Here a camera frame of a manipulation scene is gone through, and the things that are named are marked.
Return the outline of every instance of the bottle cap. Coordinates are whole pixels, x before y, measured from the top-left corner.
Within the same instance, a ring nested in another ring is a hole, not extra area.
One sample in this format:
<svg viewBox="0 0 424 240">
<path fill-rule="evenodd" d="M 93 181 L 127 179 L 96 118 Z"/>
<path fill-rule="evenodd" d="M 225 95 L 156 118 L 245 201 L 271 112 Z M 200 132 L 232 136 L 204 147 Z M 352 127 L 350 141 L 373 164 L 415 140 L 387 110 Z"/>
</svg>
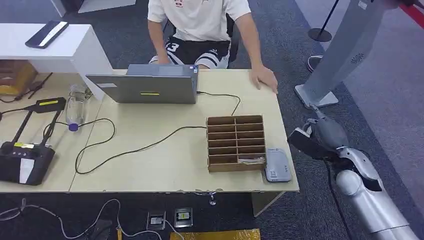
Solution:
<svg viewBox="0 0 424 240">
<path fill-rule="evenodd" d="M 68 127 L 68 129 L 69 129 L 69 131 L 71 131 L 71 132 L 76 132 L 76 131 L 78 131 L 78 128 L 79 128 L 80 126 L 78 126 L 78 124 L 76 124 L 76 123 L 71 123 L 71 124 L 69 124 L 69 127 Z"/>
</svg>

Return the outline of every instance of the robotic arm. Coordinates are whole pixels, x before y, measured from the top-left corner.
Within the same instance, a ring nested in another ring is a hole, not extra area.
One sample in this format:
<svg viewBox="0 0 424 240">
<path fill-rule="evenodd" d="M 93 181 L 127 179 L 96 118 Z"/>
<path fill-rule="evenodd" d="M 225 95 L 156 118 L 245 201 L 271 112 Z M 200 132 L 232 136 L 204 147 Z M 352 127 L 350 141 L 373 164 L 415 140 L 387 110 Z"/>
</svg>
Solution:
<svg viewBox="0 0 424 240">
<path fill-rule="evenodd" d="M 312 105 L 318 119 L 296 128 L 288 142 L 314 159 L 331 163 L 336 184 L 366 230 L 377 240 L 419 240 L 387 194 L 368 157 L 350 146 L 343 127 Z"/>
</svg>

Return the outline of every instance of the white t-shirt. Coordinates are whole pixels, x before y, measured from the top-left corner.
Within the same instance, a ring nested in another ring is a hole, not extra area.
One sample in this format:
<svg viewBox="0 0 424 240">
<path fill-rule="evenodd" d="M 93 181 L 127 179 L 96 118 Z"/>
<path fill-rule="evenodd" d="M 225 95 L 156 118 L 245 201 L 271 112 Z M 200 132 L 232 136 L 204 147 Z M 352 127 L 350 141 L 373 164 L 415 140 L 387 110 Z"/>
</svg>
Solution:
<svg viewBox="0 0 424 240">
<path fill-rule="evenodd" d="M 248 0 L 149 0 L 147 19 L 169 19 L 184 41 L 226 41 L 226 13 L 235 21 L 250 13 Z"/>
</svg>

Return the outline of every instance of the person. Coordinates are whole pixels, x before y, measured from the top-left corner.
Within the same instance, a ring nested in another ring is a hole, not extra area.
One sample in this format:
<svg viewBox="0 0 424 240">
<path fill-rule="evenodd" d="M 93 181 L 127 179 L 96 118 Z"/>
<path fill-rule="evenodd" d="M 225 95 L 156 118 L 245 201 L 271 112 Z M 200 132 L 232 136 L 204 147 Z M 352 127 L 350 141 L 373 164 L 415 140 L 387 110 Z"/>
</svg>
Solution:
<svg viewBox="0 0 424 240">
<path fill-rule="evenodd" d="M 196 64 L 200 69 L 227 68 L 229 15 L 237 25 L 250 58 L 250 79 L 277 93 L 277 79 L 261 58 L 259 34 L 248 0 L 149 0 L 147 24 L 156 50 L 151 64 Z M 168 19 L 176 33 L 164 43 L 161 22 Z"/>
</svg>

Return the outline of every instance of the water bottle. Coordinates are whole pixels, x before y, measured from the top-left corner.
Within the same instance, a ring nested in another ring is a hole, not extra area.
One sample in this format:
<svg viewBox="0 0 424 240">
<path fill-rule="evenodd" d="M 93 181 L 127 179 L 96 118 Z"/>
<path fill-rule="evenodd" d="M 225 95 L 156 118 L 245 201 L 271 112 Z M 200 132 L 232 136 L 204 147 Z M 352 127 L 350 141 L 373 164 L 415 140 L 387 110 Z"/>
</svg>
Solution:
<svg viewBox="0 0 424 240">
<path fill-rule="evenodd" d="M 74 84 L 70 87 L 69 97 L 66 107 L 66 123 L 72 132 L 78 131 L 79 126 L 84 122 L 86 112 L 86 89 L 87 87 Z"/>
</svg>

